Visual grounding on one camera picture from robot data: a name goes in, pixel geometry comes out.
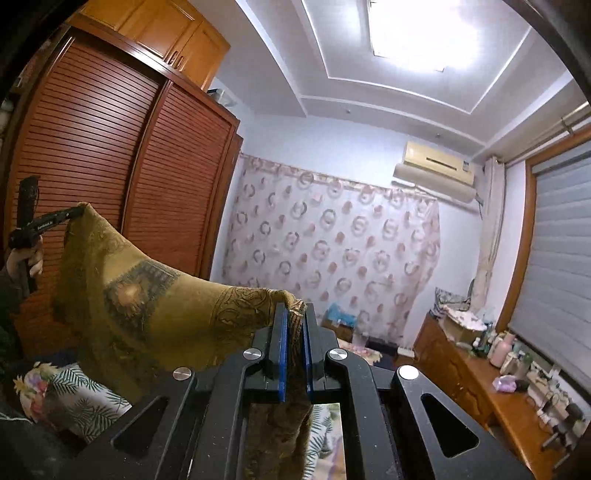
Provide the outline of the left hand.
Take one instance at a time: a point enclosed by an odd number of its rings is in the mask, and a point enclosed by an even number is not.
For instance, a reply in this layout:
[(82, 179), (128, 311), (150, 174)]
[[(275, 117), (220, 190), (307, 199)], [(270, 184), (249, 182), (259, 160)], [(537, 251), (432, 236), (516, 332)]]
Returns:
[(15, 283), (21, 283), (27, 275), (22, 272), (22, 266), (27, 267), (31, 278), (36, 278), (43, 272), (44, 249), (43, 238), (40, 237), (36, 244), (27, 249), (12, 249), (6, 260), (6, 270)]

